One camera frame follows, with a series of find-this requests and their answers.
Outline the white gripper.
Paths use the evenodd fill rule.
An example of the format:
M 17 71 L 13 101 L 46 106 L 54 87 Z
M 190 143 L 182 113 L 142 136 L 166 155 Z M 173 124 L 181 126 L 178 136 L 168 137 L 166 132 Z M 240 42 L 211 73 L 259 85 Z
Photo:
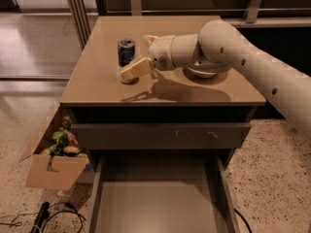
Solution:
M 174 35 L 155 36 L 144 35 L 143 42 L 149 47 L 149 57 L 136 58 L 128 65 L 120 69 L 120 77 L 123 83 L 132 83 L 137 78 L 150 74 L 154 65 L 159 71 L 171 71 L 175 69 L 172 60 L 172 43 Z

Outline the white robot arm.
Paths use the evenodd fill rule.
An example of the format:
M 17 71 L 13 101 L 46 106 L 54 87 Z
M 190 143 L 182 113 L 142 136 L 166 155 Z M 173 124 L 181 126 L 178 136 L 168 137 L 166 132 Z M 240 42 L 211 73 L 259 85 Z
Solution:
M 230 68 L 247 79 L 268 102 L 307 138 L 311 138 L 311 77 L 251 44 L 235 27 L 207 22 L 197 34 L 147 35 L 148 55 L 121 68 L 125 82 L 153 70 L 221 73 Z

